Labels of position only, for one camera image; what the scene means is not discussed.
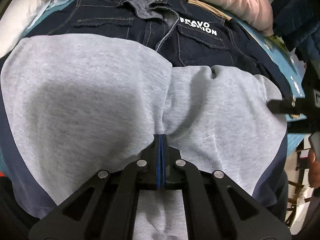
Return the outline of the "grey navy baseball jacket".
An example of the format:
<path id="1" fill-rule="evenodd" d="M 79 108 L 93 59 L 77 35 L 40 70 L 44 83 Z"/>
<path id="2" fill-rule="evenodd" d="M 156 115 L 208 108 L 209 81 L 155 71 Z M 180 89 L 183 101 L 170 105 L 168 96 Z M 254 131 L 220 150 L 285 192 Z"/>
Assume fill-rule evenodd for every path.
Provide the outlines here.
<path id="1" fill-rule="evenodd" d="M 31 228 L 100 170 L 140 159 L 155 135 L 220 170 L 267 209 L 284 148 L 279 88 L 230 66 L 174 67 L 138 42 L 94 34 L 22 39 L 1 59 L 1 150 Z M 179 190 L 140 191 L 131 239 L 189 239 Z"/>

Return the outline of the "navy yellow puffer jacket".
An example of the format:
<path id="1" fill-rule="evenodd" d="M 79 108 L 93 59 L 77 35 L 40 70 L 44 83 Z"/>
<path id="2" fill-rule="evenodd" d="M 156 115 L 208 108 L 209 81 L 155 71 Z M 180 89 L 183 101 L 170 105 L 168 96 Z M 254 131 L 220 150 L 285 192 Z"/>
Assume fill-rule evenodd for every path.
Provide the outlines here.
<path id="1" fill-rule="evenodd" d="M 273 0 L 273 31 L 300 61 L 319 61 L 319 0 Z"/>

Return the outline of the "dark denim jacket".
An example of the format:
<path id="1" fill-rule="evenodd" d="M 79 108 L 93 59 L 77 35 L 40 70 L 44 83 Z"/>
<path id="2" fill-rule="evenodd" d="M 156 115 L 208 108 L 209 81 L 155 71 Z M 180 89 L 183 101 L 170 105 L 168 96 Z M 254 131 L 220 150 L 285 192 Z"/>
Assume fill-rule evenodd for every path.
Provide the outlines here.
<path id="1" fill-rule="evenodd" d="M 97 34 L 136 41 L 175 67 L 232 66 L 271 80 L 293 97 L 279 67 L 236 20 L 186 0 L 74 0 L 47 16 L 29 36 Z"/>

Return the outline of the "white pillow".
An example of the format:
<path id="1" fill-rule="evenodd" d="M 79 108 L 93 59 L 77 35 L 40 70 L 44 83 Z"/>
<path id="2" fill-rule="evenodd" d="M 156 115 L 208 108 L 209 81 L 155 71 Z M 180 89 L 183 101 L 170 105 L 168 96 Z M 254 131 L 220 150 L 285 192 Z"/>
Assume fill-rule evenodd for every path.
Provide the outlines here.
<path id="1" fill-rule="evenodd" d="M 1 56 L 19 42 L 25 30 L 44 13 L 51 0 L 12 0 L 1 18 Z"/>

